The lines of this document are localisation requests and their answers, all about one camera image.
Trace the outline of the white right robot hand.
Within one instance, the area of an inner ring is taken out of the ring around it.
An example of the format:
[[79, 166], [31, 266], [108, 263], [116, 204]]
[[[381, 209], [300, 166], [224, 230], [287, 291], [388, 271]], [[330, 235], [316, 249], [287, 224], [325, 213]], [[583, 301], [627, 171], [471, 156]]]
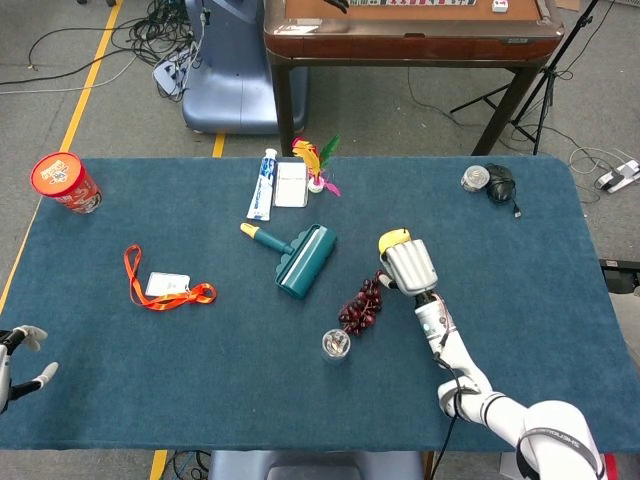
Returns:
[[380, 261], [384, 267], [381, 282], [386, 288], [415, 297], [433, 291], [437, 286], [435, 267], [421, 239], [387, 248], [380, 255]]

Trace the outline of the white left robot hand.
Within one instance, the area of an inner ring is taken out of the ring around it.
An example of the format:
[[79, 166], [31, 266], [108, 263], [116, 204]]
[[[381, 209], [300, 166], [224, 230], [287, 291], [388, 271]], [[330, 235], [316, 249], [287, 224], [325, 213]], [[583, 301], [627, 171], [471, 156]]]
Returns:
[[22, 344], [33, 351], [41, 349], [41, 342], [48, 338], [46, 331], [36, 326], [22, 325], [12, 330], [0, 330], [0, 415], [8, 405], [18, 399], [41, 390], [57, 373], [59, 364], [52, 362], [32, 380], [13, 384], [11, 361], [14, 351]]

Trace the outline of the bunch of red grapes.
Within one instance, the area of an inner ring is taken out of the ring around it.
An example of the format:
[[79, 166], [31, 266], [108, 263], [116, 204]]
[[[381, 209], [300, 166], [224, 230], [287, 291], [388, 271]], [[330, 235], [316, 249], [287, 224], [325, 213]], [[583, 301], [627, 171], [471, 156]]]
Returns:
[[360, 336], [376, 323], [382, 310], [382, 283], [379, 276], [365, 279], [357, 294], [340, 310], [338, 320], [348, 335]]

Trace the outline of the grey blue own robot base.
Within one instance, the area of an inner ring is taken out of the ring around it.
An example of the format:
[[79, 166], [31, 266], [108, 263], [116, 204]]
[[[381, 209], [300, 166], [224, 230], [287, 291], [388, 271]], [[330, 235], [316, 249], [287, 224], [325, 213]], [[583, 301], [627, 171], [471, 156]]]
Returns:
[[412, 451], [218, 450], [208, 480], [426, 480]]

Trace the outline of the yellow pear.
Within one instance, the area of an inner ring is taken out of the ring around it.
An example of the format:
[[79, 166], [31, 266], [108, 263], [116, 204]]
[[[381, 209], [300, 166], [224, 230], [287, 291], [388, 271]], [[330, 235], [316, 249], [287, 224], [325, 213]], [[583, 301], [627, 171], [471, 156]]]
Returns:
[[378, 241], [379, 254], [384, 254], [389, 248], [396, 245], [409, 242], [411, 240], [410, 232], [407, 228], [398, 228], [384, 233]]

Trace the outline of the black computer mouse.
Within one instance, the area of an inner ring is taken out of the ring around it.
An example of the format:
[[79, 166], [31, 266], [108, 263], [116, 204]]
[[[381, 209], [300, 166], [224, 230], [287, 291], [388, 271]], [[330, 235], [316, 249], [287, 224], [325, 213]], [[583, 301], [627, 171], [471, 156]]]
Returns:
[[489, 173], [486, 193], [497, 204], [508, 203], [513, 200], [516, 182], [511, 170], [505, 166], [489, 163], [485, 165]]

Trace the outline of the colourful feather shuttlecock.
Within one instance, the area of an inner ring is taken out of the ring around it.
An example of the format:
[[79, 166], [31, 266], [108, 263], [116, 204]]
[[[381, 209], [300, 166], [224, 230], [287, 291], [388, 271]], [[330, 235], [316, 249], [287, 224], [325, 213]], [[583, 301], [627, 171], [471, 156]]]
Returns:
[[307, 189], [311, 193], [320, 193], [323, 190], [328, 190], [336, 197], [341, 196], [339, 188], [325, 176], [325, 171], [340, 142], [341, 138], [336, 134], [319, 150], [315, 144], [301, 137], [293, 140], [292, 152], [295, 157], [303, 160], [307, 168]]

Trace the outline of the flat rectangular ink pad case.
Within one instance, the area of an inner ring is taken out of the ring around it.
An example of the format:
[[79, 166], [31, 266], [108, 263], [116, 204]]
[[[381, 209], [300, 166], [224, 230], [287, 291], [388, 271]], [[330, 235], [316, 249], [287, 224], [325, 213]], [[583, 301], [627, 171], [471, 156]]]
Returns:
[[306, 165], [302, 162], [279, 162], [276, 169], [274, 206], [304, 208], [307, 200]]

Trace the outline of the white badge card holder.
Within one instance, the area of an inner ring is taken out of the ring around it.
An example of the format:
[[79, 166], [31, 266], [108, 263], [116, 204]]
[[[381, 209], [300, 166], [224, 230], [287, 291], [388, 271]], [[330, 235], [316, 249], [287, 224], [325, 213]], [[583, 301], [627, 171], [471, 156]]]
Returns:
[[151, 272], [146, 285], [145, 295], [160, 297], [187, 293], [190, 276], [175, 273]]

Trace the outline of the red instant noodle cup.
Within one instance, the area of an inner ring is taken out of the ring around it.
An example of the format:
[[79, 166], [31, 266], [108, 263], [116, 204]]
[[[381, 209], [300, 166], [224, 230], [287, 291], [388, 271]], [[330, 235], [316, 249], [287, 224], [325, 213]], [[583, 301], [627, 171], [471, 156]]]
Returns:
[[102, 192], [83, 161], [70, 152], [55, 152], [40, 159], [30, 174], [33, 189], [78, 214], [96, 210]]

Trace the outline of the blue felt table cloth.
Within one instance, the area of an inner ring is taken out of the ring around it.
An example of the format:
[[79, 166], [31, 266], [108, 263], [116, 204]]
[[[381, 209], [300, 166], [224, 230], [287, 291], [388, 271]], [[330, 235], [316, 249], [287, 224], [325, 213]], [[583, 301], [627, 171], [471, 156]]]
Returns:
[[[414, 302], [385, 291], [376, 323], [332, 364], [323, 334], [404, 227], [427, 246], [465, 345], [492, 386], [585, 415], [598, 447], [640, 451], [640, 378], [623, 340], [573, 177], [550, 157], [506, 157], [522, 216], [460, 184], [469, 157], [337, 158], [341, 196], [274, 211], [283, 240], [319, 223], [336, 248], [308, 295], [274, 280], [278, 255], [240, 231], [258, 158], [93, 158], [94, 212], [43, 200], [0, 328], [36, 325], [15, 351], [23, 382], [60, 365], [0, 415], [0, 448], [503, 451], [454, 430]], [[190, 276], [148, 297], [151, 272]]]

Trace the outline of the brown wooden mahjong table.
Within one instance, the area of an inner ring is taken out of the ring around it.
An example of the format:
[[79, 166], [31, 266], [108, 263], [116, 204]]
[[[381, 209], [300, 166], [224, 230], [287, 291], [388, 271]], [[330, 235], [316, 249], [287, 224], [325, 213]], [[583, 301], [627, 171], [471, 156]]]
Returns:
[[486, 156], [565, 29], [555, 0], [492, 0], [471, 6], [351, 6], [326, 0], [263, 0], [281, 150], [292, 153], [295, 125], [289, 73], [307, 66], [500, 68], [513, 78], [473, 153]]

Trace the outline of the black tripod stand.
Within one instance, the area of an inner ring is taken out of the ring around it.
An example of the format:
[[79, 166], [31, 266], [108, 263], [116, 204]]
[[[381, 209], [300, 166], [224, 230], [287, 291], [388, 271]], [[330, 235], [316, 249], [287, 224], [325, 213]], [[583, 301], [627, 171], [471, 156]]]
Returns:
[[[532, 143], [533, 155], [537, 155], [539, 152], [545, 119], [549, 108], [553, 105], [555, 82], [561, 75], [559, 63], [562, 60], [562, 57], [565, 55], [566, 51], [575, 40], [576, 36], [593, 21], [593, 10], [595, 9], [599, 1], [600, 0], [589, 0], [589, 3], [586, 6], [584, 12], [580, 14], [578, 19], [576, 20], [575, 25], [563, 40], [557, 52], [554, 54], [550, 62], [541, 69], [540, 78], [537, 80], [531, 93], [524, 100], [523, 105], [520, 107], [515, 117], [509, 121], [509, 124], [517, 133], [522, 134], [527, 141], [530, 141]], [[540, 110], [538, 121], [535, 124], [535, 130], [530, 133], [525, 129], [523, 119], [526, 114], [533, 109], [533, 103], [540, 92], [543, 92], [543, 95], [539, 105]]]

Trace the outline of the white floor power strip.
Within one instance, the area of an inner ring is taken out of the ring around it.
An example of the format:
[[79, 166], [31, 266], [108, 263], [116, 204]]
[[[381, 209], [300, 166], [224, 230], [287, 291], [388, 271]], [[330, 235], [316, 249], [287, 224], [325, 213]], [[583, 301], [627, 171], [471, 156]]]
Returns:
[[191, 51], [183, 49], [162, 60], [153, 70], [153, 79], [160, 92], [169, 97], [178, 97], [186, 86], [191, 64]]

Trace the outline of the black bracket beside table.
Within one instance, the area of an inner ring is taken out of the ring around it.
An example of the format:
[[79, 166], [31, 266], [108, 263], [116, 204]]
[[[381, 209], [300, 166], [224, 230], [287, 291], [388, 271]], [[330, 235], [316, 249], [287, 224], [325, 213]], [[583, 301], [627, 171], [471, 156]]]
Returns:
[[632, 294], [640, 287], [640, 262], [600, 259], [599, 263], [610, 293]]

